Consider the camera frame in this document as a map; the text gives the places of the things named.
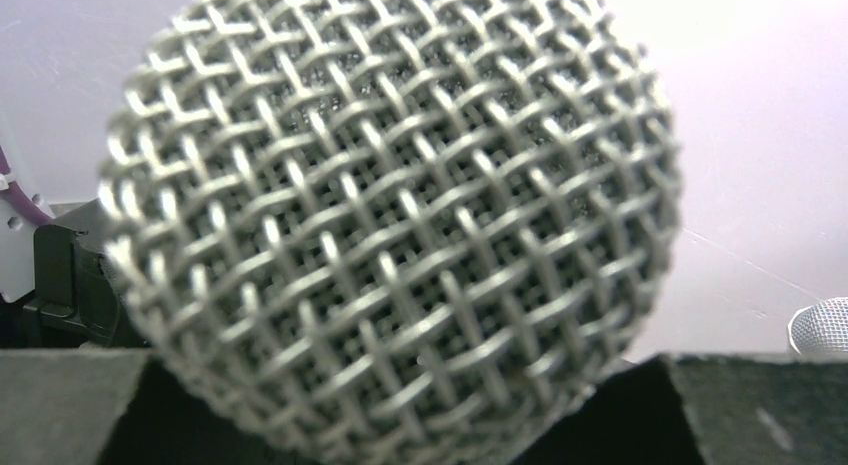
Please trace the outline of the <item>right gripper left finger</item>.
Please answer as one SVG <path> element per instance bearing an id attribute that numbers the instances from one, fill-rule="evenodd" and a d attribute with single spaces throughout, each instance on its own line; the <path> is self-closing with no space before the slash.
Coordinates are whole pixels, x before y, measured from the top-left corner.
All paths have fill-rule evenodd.
<path id="1" fill-rule="evenodd" d="M 191 464 L 197 410 L 147 352 L 1 354 L 4 464 Z"/>

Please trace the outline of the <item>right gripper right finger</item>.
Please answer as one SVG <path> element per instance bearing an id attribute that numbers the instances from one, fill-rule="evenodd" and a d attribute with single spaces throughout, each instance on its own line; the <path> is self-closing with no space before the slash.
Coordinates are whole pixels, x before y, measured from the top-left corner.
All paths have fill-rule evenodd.
<path id="1" fill-rule="evenodd" d="M 613 375 L 519 464 L 844 464 L 844 355 L 661 354 Z"/>

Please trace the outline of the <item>white microphone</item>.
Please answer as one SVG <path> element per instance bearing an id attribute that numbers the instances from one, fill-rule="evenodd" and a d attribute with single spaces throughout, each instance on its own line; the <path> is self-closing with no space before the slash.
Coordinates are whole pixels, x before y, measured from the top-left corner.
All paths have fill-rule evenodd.
<path id="1" fill-rule="evenodd" d="M 847 353 L 847 298 L 797 310 L 787 324 L 789 350 L 798 355 Z"/>

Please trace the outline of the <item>silver grey microphone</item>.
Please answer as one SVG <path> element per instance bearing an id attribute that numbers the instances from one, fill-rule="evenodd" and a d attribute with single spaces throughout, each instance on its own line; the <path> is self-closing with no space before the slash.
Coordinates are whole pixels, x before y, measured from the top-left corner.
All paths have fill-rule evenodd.
<path id="1" fill-rule="evenodd" d="M 670 269 L 671 107 L 602 0 L 193 0 L 124 97 L 99 198 L 129 319 L 324 464 L 508 458 Z"/>

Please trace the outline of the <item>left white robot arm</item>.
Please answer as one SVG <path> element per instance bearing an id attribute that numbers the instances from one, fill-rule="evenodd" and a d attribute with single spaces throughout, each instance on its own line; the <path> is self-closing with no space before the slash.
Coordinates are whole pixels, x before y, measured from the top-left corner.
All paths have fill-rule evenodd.
<path id="1" fill-rule="evenodd" d="M 95 201 L 44 200 L 8 123 L 1 124 L 1 345 L 140 348 L 104 256 Z"/>

